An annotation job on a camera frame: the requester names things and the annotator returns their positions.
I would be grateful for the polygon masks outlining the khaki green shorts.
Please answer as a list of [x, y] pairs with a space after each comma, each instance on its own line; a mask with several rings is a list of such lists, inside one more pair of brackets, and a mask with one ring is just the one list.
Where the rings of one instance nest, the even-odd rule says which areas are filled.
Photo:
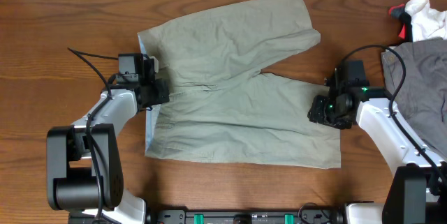
[[317, 45], [304, 0], [251, 0], [138, 33], [169, 100], [147, 115], [146, 156], [319, 169], [341, 165], [340, 131], [307, 114], [328, 88], [265, 68]]

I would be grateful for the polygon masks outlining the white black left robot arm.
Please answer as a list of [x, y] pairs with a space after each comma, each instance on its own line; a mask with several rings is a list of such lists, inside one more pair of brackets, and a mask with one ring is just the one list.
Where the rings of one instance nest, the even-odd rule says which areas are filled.
[[107, 84], [97, 104], [47, 133], [47, 200], [70, 223], [146, 223], [146, 202], [124, 187], [117, 136], [142, 110], [169, 101], [168, 83]]

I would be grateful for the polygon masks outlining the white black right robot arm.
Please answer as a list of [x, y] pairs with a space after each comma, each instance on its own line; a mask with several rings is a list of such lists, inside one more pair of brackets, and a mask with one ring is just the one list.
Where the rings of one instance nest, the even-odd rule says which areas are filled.
[[418, 137], [381, 87], [351, 87], [317, 95], [311, 122], [340, 130], [358, 125], [370, 136], [393, 175], [383, 204], [352, 202], [343, 223], [445, 223], [446, 162]]

